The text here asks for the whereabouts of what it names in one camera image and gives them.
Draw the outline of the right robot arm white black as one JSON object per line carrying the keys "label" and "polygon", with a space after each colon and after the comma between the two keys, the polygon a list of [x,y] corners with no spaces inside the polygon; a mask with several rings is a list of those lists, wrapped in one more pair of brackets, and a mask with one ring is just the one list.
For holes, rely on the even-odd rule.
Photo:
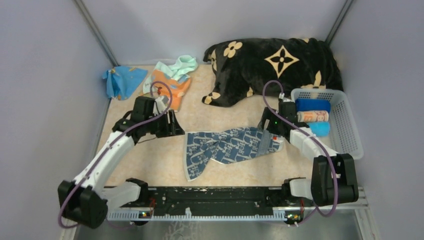
{"label": "right robot arm white black", "polygon": [[317,138],[310,126],[297,116],[296,104],[280,100],[278,110],[265,107],[258,128],[283,137],[312,161],[310,178],[285,180],[281,199],[287,206],[295,206],[301,198],[317,206],[334,203],[353,203],[359,199],[359,187],[353,157],[338,153]]}

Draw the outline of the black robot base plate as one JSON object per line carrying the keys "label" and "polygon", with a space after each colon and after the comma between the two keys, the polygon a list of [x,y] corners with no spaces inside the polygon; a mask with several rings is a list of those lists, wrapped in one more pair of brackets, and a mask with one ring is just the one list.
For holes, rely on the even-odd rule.
{"label": "black robot base plate", "polygon": [[284,186],[150,187],[147,196],[123,205],[154,221],[276,221],[303,218],[311,200]]}

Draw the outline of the orange polka dot towel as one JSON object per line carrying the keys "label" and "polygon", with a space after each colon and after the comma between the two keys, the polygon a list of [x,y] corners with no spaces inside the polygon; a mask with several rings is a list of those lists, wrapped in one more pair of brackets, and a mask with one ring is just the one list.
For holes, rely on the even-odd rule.
{"label": "orange polka dot towel", "polygon": [[156,96],[172,96],[170,108],[176,112],[179,111],[183,96],[187,93],[191,84],[191,77],[188,74],[184,74],[180,79],[175,80],[168,76],[166,73],[155,69],[150,75],[151,82],[163,82],[169,88],[170,92],[163,84],[154,84],[152,91]]}

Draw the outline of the blue white patterned towel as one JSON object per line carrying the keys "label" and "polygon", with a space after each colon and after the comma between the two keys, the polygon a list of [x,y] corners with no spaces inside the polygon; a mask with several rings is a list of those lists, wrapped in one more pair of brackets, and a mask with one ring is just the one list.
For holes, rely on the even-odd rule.
{"label": "blue white patterned towel", "polygon": [[235,164],[281,151],[285,139],[257,127],[237,127],[222,132],[188,132],[184,138],[183,166],[188,182],[197,179],[207,164]]}

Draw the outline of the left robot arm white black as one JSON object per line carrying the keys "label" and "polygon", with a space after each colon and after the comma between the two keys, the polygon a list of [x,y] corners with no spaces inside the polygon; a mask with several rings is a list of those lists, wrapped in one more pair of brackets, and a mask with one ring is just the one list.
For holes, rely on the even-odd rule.
{"label": "left robot arm white black", "polygon": [[63,219],[91,229],[98,228],[107,214],[129,203],[138,207],[152,201],[145,181],[129,178],[119,186],[105,189],[105,185],[121,160],[147,134],[156,138],[181,136],[185,131],[171,109],[173,97],[139,96],[133,109],[117,120],[106,143],[87,167],[73,180],[63,180],[57,189],[60,210],[57,221],[67,229]]}

